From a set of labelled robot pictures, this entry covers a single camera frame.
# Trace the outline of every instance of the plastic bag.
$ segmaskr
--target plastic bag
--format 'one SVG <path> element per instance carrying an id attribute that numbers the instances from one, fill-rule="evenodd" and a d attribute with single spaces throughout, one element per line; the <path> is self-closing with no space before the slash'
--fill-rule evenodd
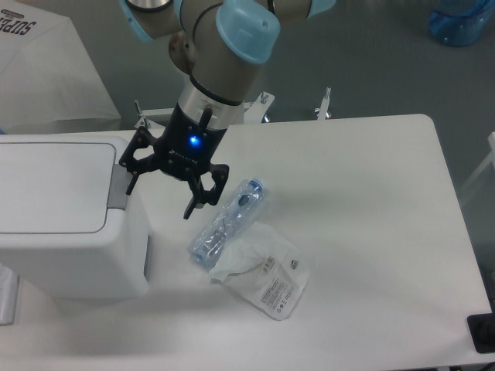
<path id="1" fill-rule="evenodd" d="M 229 241 L 210 278 L 276 320 L 287 319 L 312 270 L 312 258 L 270 226 L 254 223 Z"/>

